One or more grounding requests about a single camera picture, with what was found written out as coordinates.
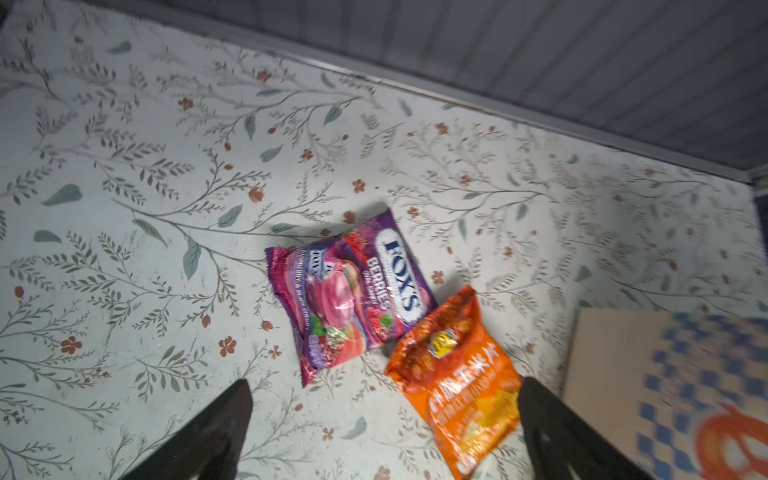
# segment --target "blue checkered pattern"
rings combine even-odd
[[[673,315],[652,354],[637,411],[643,423],[636,448],[650,473],[660,480],[698,478],[692,456],[697,418],[724,402],[744,408],[758,399],[768,406],[766,382],[754,368],[768,363],[765,333],[768,319]]]

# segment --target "gray wall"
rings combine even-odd
[[[768,163],[767,0],[154,0],[718,164]]]

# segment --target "fox's berries candy bag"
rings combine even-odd
[[[387,210],[338,237],[266,249],[306,386],[317,370],[400,338],[435,299]]]
[[[456,480],[470,478],[520,420],[520,377],[483,328],[469,285],[400,339],[385,373],[432,428]]]

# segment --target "orange snack bag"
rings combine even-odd
[[[483,328],[469,285],[400,339],[385,373],[432,428],[456,480],[520,421],[520,377]]]

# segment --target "floral wallpaper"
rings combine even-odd
[[[383,353],[300,388],[266,281],[385,206],[554,390],[579,306],[768,312],[747,186],[62,0],[0,50],[0,478],[120,478],[239,378],[241,478],[449,478]]]

